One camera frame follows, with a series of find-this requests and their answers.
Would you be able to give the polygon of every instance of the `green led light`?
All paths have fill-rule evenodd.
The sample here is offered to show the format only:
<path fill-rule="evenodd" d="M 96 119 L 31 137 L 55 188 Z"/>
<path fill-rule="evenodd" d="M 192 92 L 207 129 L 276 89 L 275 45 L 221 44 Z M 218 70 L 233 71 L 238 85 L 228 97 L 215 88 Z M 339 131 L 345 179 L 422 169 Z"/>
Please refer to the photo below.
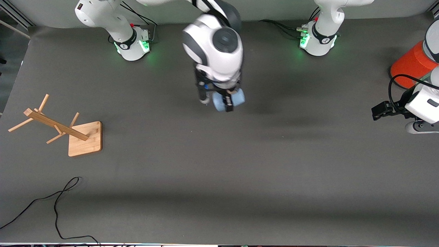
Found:
<path fill-rule="evenodd" d="M 308 41 L 309 41 L 309 33 L 307 33 L 304 37 L 302 37 L 302 40 L 300 41 L 300 47 L 306 48 Z"/>
<path fill-rule="evenodd" d="M 336 40 L 336 39 L 337 39 L 337 35 L 335 35 L 335 37 L 334 37 L 334 41 L 332 42 L 331 48 L 334 47 L 334 44 L 335 44 L 335 40 Z"/>
<path fill-rule="evenodd" d="M 140 44 L 140 47 L 142 47 L 142 50 L 145 53 L 149 52 L 149 42 L 139 40 L 139 44 Z"/>
<path fill-rule="evenodd" d="M 120 51 L 119 51 L 119 47 L 117 46 L 116 42 L 114 42 L 113 44 L 114 44 L 114 46 L 116 46 L 116 49 L 117 49 L 117 53 L 119 53 L 119 54 L 120 54 Z"/>

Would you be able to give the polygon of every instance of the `wooden base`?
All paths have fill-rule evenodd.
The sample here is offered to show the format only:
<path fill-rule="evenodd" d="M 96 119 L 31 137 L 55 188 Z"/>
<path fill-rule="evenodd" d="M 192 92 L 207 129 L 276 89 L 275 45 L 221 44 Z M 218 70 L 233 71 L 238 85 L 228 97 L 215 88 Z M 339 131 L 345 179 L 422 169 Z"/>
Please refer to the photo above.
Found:
<path fill-rule="evenodd" d="M 88 136 L 86 141 L 69 135 L 68 137 L 68 155 L 70 157 L 94 153 L 102 150 L 102 123 L 92 122 L 73 126 L 77 130 Z"/>

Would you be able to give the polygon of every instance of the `power cord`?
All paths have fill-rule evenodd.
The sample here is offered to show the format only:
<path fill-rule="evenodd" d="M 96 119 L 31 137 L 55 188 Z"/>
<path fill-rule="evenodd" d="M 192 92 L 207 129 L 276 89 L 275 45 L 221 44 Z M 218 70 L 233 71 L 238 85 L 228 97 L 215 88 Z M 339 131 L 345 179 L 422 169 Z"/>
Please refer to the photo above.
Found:
<path fill-rule="evenodd" d="M 78 184 L 78 182 L 80 181 L 80 179 L 82 179 L 82 177 L 74 177 L 74 178 L 72 178 L 72 179 L 70 179 L 68 182 L 67 182 L 67 184 L 64 186 L 64 188 L 62 189 L 62 190 L 60 190 L 60 191 L 57 191 L 57 192 L 55 192 L 55 193 L 53 193 L 53 194 L 51 194 L 51 195 L 49 195 L 49 196 L 46 196 L 46 197 L 43 197 L 43 198 L 37 198 L 37 199 L 35 199 L 35 200 L 33 200 L 31 203 L 29 203 L 29 205 L 23 210 L 23 211 L 21 211 L 21 213 L 19 213 L 13 220 L 11 220 L 9 223 L 7 223 L 7 224 L 5 224 L 4 226 L 2 226 L 2 227 L 0 227 L 0 229 L 3 229 L 3 228 L 5 228 L 6 226 L 8 226 L 8 225 L 10 225 L 11 223 L 13 223 L 14 221 L 16 221 L 24 212 L 26 212 L 26 210 L 30 207 L 30 206 L 32 206 L 32 204 L 34 203 L 34 202 L 36 202 L 36 201 L 39 201 L 39 200 L 44 200 L 44 199 L 47 199 L 47 198 L 50 198 L 50 197 L 52 197 L 52 196 L 54 196 L 54 195 L 56 195 L 56 194 L 59 194 L 58 195 L 58 197 L 56 198 L 56 200 L 55 200 L 55 203 L 54 203 L 54 211 L 55 211 L 55 214 L 56 214 L 56 218 L 55 218 L 55 228 L 56 228 L 56 231 L 58 232 L 58 235 L 59 235 L 59 237 L 61 238 L 61 239 L 64 239 L 64 240 L 68 240 L 68 239 L 78 239 L 78 238 L 85 238 L 85 237 L 89 237 L 89 238 L 92 238 L 99 246 L 101 245 L 100 243 L 99 243 L 99 241 L 97 241 L 93 236 L 91 236 L 91 235 L 84 235 L 84 236 L 78 236 L 78 237 L 68 237 L 68 238 L 64 238 L 62 235 L 61 235 L 61 232 L 60 232 L 60 230 L 59 230 L 59 228 L 58 228 L 58 210 L 57 210 L 57 208 L 56 208 L 56 206 L 57 206 L 57 204 L 58 204 L 58 200 L 59 200 L 59 198 L 61 197 L 61 195 L 64 193 L 64 192 L 67 192 L 67 191 L 69 191 L 69 190 L 71 190 L 73 187 L 75 187 L 77 184 Z"/>
<path fill-rule="evenodd" d="M 157 26 L 158 26 L 157 23 L 155 23 L 155 21 L 151 20 L 150 18 L 144 17 L 143 15 L 137 13 L 132 7 L 130 7 L 127 3 L 125 3 L 125 1 L 122 1 L 122 3 L 125 4 L 126 6 L 124 6 L 124 5 L 122 5 L 122 4 L 121 4 L 120 6 L 124 7 L 124 8 L 127 9 L 128 11 L 130 11 L 130 12 L 134 13 L 135 15 L 137 15 L 137 16 L 138 16 L 140 19 L 142 19 L 147 25 L 149 25 L 149 23 L 148 23 L 147 21 L 145 21 L 145 19 L 147 19 L 147 20 L 151 21 L 152 23 L 154 23 L 154 30 L 152 31 L 152 39 L 151 39 L 151 42 L 154 41 L 154 38 L 155 38 L 155 30 L 156 30 L 156 28 L 157 28 Z"/>
<path fill-rule="evenodd" d="M 130 7 L 128 4 L 126 4 L 125 1 L 122 1 L 122 3 L 125 4 L 127 7 L 125 7 L 125 6 L 123 6 L 123 5 L 120 5 L 120 6 L 124 7 L 124 8 L 127 9 L 128 11 L 130 11 L 130 12 L 136 14 L 136 15 L 137 15 L 140 19 L 142 19 L 146 24 L 149 25 L 149 23 L 148 23 L 147 21 L 145 21 L 143 18 L 145 18 L 145 19 L 151 21 L 152 23 L 154 23 L 154 25 L 157 25 L 157 23 L 155 23 L 155 21 L 153 21 L 153 20 L 151 20 L 150 18 L 144 17 L 143 15 L 137 13 L 132 7 Z"/>
<path fill-rule="evenodd" d="M 403 113 L 399 108 L 396 107 L 395 102 L 393 101 L 393 97 L 392 97 L 392 85 L 393 85 L 393 83 L 395 83 L 395 79 L 398 78 L 398 77 L 406 77 L 406 78 L 409 78 L 409 79 L 412 79 L 412 80 L 416 81 L 417 83 L 425 85 L 427 87 L 431 87 L 431 88 L 439 90 L 438 86 L 432 85 L 430 83 L 426 83 L 426 82 L 424 82 L 424 81 L 422 81 L 422 80 L 420 80 L 418 78 L 415 78 L 413 76 L 409 76 L 409 75 L 406 75 L 406 74 L 398 74 L 398 75 L 392 77 L 390 79 L 390 82 L 389 82 L 389 101 L 392 104 L 392 106 L 395 109 L 395 111 L 398 112 L 399 114 L 404 115 L 404 116 L 409 116 L 409 115 Z"/>
<path fill-rule="evenodd" d="M 308 20 L 312 20 L 318 13 L 320 13 L 320 8 L 319 7 L 317 7 L 313 12 L 312 12 L 312 14 L 310 15 L 310 17 L 309 17 L 309 19 Z"/>
<path fill-rule="evenodd" d="M 287 26 L 287 25 L 284 25 L 284 24 L 282 24 L 282 23 L 280 23 L 280 22 L 277 22 L 277 21 L 274 21 L 274 20 L 264 19 L 264 20 L 260 20 L 260 22 L 273 23 L 273 24 L 276 25 L 276 26 L 277 26 L 282 32 L 284 32 L 286 35 L 288 35 L 288 36 L 290 36 L 290 37 L 292 37 L 292 38 L 295 38 L 295 39 L 299 39 L 299 37 L 294 36 L 294 35 L 292 35 L 292 34 L 290 34 L 290 33 L 287 32 L 287 30 L 294 30 L 294 31 L 297 31 L 296 28 L 289 27 L 289 26 Z"/>
<path fill-rule="evenodd" d="M 112 43 L 114 42 L 114 40 L 113 40 L 113 41 L 110 41 L 110 38 L 111 38 L 111 35 L 108 36 L 107 41 L 108 41 L 110 44 L 112 44 Z"/>

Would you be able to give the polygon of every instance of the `blue object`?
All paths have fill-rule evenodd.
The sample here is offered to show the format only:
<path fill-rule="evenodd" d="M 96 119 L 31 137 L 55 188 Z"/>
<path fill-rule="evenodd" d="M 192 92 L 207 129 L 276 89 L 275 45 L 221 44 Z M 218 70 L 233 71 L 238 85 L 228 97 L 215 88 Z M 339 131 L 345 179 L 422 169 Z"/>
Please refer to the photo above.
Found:
<path fill-rule="evenodd" d="M 213 100 L 213 105 L 215 106 L 217 111 L 219 112 L 226 111 L 226 106 L 224 105 L 223 96 L 221 94 L 219 94 L 218 92 L 213 92 L 212 100 Z M 233 102 L 233 107 L 241 105 L 242 103 L 245 102 L 244 91 L 242 89 L 238 89 L 236 94 L 232 94 L 232 102 Z"/>

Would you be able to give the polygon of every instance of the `metal frame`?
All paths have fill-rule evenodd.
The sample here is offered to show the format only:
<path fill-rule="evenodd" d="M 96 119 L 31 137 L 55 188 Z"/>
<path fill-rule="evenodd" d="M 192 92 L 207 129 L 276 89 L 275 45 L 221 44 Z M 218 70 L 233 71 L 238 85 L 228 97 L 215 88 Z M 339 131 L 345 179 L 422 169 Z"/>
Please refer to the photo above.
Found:
<path fill-rule="evenodd" d="M 439 0 L 437 0 L 427 11 L 431 11 L 435 19 L 439 16 Z"/>
<path fill-rule="evenodd" d="M 2 8 L 9 16 L 11 16 L 16 22 L 18 22 L 26 30 L 30 26 L 35 26 L 35 24 L 29 18 L 27 18 L 8 0 L 0 0 L 0 8 Z"/>

